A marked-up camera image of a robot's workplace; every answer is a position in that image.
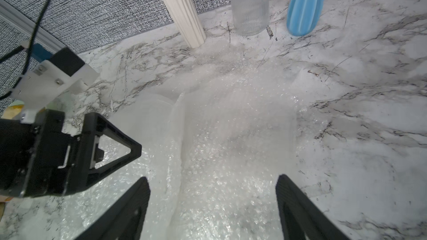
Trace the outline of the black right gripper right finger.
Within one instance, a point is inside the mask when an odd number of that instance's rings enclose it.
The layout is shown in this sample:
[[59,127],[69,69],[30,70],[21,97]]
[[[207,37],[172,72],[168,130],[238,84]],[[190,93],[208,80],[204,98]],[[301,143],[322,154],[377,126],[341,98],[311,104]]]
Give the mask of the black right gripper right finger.
[[279,176],[275,189],[285,240],[348,239],[287,175]]

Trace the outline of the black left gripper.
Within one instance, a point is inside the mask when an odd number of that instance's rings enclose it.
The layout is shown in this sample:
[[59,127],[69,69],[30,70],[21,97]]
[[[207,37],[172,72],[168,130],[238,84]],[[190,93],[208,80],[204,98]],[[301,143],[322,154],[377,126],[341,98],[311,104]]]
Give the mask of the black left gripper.
[[[54,110],[37,114],[32,124],[1,119],[2,196],[76,194],[141,156],[139,143],[95,112],[85,115],[75,148],[75,138],[62,131],[64,119],[64,112]],[[130,153],[95,168],[95,154],[101,151],[99,139],[104,135],[129,148]]]

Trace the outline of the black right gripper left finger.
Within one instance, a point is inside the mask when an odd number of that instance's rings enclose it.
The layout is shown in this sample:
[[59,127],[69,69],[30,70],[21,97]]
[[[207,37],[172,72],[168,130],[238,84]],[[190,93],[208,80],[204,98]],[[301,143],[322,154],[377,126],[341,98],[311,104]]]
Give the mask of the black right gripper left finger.
[[150,199],[150,186],[141,177],[78,240],[139,240]]

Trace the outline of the white ribbed ceramic vase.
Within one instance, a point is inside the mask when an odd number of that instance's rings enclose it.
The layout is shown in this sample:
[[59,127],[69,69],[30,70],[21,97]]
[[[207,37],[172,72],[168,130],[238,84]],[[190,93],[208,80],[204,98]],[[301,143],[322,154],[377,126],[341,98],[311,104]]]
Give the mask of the white ribbed ceramic vase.
[[163,0],[163,2],[187,45],[198,48],[204,44],[206,34],[193,0]]

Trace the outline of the clear glass vase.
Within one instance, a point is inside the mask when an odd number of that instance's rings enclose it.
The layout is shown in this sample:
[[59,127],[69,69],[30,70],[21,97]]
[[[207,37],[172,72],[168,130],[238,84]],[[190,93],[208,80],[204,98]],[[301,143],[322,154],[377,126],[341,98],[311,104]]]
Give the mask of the clear glass vase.
[[253,36],[269,24],[269,0],[231,0],[236,33]]

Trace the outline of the blue ribbed glass vase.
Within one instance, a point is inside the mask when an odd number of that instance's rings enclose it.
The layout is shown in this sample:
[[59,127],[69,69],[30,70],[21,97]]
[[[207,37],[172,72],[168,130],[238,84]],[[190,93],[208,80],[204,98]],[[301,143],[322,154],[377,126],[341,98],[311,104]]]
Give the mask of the blue ribbed glass vase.
[[297,37],[309,34],[319,21],[323,4],[324,0],[291,0],[286,19],[288,32]]

